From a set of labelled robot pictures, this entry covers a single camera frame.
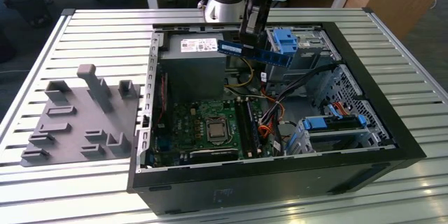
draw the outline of motherboard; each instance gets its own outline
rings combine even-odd
[[[238,112],[241,103],[237,100],[221,100],[174,104],[173,131],[158,137],[161,161],[165,165],[249,157],[247,140],[242,142],[245,133],[241,125],[246,119]],[[263,115],[262,104],[258,99],[249,103],[251,117],[257,121]]]

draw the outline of slotted metal surface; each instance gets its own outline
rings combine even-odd
[[[145,84],[151,24],[202,23],[198,10],[78,10],[63,16],[0,125],[0,222],[399,223],[448,216],[447,95],[375,15],[361,9],[275,9],[270,21],[337,22],[429,158],[361,191],[158,217],[127,194],[130,159],[25,168],[21,154],[38,124],[50,80],[77,79],[81,62],[98,75]]]

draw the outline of sticker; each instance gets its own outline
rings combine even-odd
[[[181,52],[210,52],[218,51],[217,39],[183,39],[181,41]]]
[[[274,141],[274,148],[277,148],[278,151],[281,151],[281,143],[278,141]]]
[[[262,81],[263,82],[267,82],[267,77],[269,77],[267,73],[262,72]]]
[[[299,43],[299,47],[310,47],[311,44],[309,42],[305,42],[305,43]]]
[[[229,45],[223,45],[223,49],[225,49],[225,50],[230,50],[230,51],[233,51],[233,52],[238,52],[239,54],[242,53],[242,49],[238,48],[238,47],[231,47],[231,46],[229,46]]]

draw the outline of floor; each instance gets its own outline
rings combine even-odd
[[[50,13],[58,19],[66,8],[77,9],[123,9],[147,8],[146,0],[47,0]],[[167,0],[167,7],[197,0]],[[438,5],[423,17],[409,37],[405,45],[425,65],[442,86],[448,90],[448,0],[438,0]],[[6,63],[0,63],[0,120],[15,99],[22,83],[27,77],[35,59],[46,44],[53,26],[34,29],[17,10],[7,9],[0,4],[0,29],[18,49],[18,56]]]

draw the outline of green circuit board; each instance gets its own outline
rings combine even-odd
[[[234,100],[202,101],[175,104],[173,147],[183,150],[201,150],[211,148],[238,148],[243,158],[239,123],[235,115]],[[261,101],[251,102],[255,118],[262,116]],[[211,141],[211,122],[222,120],[226,125],[227,137],[221,142]]]

